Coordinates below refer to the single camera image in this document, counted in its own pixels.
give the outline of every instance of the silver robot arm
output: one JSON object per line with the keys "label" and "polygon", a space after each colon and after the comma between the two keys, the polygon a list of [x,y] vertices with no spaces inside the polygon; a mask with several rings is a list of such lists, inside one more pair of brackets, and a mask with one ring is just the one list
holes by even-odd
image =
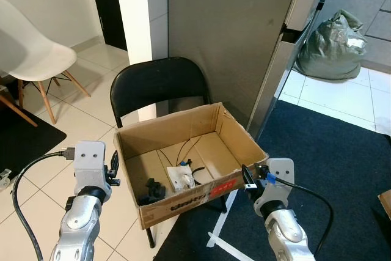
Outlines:
{"label": "silver robot arm", "polygon": [[54,247],[52,261],[92,261],[93,244],[99,234],[99,216],[103,203],[111,196],[111,186],[118,171],[117,153],[111,160],[111,170],[104,165],[105,144],[82,141],[75,147],[75,197],[68,198],[66,213],[60,225],[60,238]]}
{"label": "silver robot arm", "polygon": [[245,190],[254,201],[254,210],[265,219],[269,244],[278,261],[315,261],[308,248],[308,238],[298,224],[292,210],[288,210],[288,196],[291,187],[275,181],[272,174],[294,183],[293,161],[287,158],[273,158],[266,166],[256,166],[257,178],[243,166]]}

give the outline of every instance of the white plastic chair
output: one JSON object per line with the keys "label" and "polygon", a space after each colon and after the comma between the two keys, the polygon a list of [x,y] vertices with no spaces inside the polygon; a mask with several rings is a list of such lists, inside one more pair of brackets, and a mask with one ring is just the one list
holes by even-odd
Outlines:
{"label": "white plastic chair", "polygon": [[76,59],[76,53],[71,48],[46,38],[11,3],[0,0],[0,70],[19,80],[20,108],[23,108],[23,81],[38,82],[46,109],[55,124],[42,81],[53,78],[59,86],[55,76],[61,73],[90,97],[67,70]]}

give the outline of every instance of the dark blue carpet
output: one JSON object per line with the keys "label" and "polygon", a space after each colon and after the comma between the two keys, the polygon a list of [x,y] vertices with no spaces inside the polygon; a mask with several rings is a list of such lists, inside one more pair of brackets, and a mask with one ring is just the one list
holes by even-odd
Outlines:
{"label": "dark blue carpet", "polygon": [[[391,189],[390,137],[279,101],[259,145],[270,157],[292,158],[296,183],[334,207],[334,225],[317,261],[391,260],[391,222],[377,198]],[[314,252],[328,209],[302,191],[293,190],[289,201]],[[206,206],[182,214],[155,260],[236,260],[218,246],[206,247],[218,216]],[[254,260],[276,260],[263,219],[242,191],[220,237]]]}

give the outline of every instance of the open cardboard box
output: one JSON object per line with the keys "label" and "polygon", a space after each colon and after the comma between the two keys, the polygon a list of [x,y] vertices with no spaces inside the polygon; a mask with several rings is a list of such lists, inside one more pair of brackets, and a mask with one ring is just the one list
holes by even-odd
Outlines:
{"label": "open cardboard box", "polygon": [[[120,128],[114,144],[143,229],[242,187],[241,165],[253,170],[268,157],[222,103]],[[188,158],[192,171],[205,167],[194,174],[201,185],[175,194],[166,167]],[[166,187],[166,198],[139,206],[149,178]]]}

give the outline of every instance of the black wire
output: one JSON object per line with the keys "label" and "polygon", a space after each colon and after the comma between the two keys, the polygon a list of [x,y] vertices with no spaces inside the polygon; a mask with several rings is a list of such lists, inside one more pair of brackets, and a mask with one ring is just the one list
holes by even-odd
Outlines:
{"label": "black wire", "polygon": [[177,160],[175,162],[175,166],[178,166],[178,159],[179,159],[179,154],[181,153],[183,147],[190,141],[190,139],[188,139],[181,147],[181,149],[179,150],[179,153],[178,153],[178,156],[177,156]]}
{"label": "black wire", "polygon": [[327,201],[327,199],[325,197],[319,195],[318,193],[316,193],[310,189],[304,188],[303,186],[295,185],[294,183],[287,182],[286,180],[282,180],[281,178],[278,178],[278,177],[276,177],[276,180],[280,183],[283,183],[284,185],[291,186],[292,188],[296,188],[296,189],[301,189],[302,191],[305,191],[305,192],[317,197],[318,199],[322,200],[329,207],[329,210],[330,210],[329,222],[327,224],[326,229],[324,230],[323,236],[318,244],[318,247],[316,248],[316,251],[314,254],[314,256],[316,257],[318,255],[318,253],[320,252],[320,249],[322,248],[322,245],[323,245],[324,241],[326,240],[327,235],[330,232],[330,229],[331,229],[331,226],[332,226],[332,223],[334,220],[334,211],[332,209],[331,204],[329,203],[329,201]]}
{"label": "black wire", "polygon": [[22,222],[24,228],[26,229],[26,231],[30,237],[32,244],[34,245],[34,249],[35,249],[35,253],[37,255],[38,261],[43,261],[42,252],[41,252],[41,249],[39,248],[37,238],[35,237],[30,225],[28,224],[26,218],[23,216],[23,213],[20,210],[19,203],[18,203],[18,187],[19,187],[19,182],[23,177],[23,174],[31,166],[33,166],[35,163],[37,163],[45,158],[54,157],[54,156],[62,156],[62,152],[60,151],[60,152],[49,153],[49,154],[43,155],[43,156],[35,159],[34,161],[30,162],[24,169],[22,169],[22,171],[19,173],[18,177],[16,178],[15,183],[13,184],[13,191],[12,191],[13,207],[15,208],[16,214],[18,215],[20,221]]}
{"label": "black wire", "polygon": [[181,160],[181,162],[186,158],[186,155],[189,154],[190,150],[198,143],[199,140],[201,140],[202,136],[200,136],[198,138],[198,140],[190,147],[190,149],[186,152],[186,154],[184,155],[183,159]]}
{"label": "black wire", "polygon": [[[205,166],[202,166],[202,167],[198,167],[198,168],[196,168],[196,169],[194,169],[192,172],[191,172],[191,175],[193,176],[193,178],[194,178],[194,173],[195,172],[197,172],[197,171],[201,171],[202,169],[205,169]],[[196,179],[194,179],[194,183],[196,184],[196,185],[202,185],[200,182],[198,182]]]}
{"label": "black wire", "polygon": [[167,157],[167,155],[161,150],[161,149],[158,149],[163,155],[164,157],[166,157],[167,161],[170,163],[170,165],[172,166],[172,163],[170,161],[170,159]]}

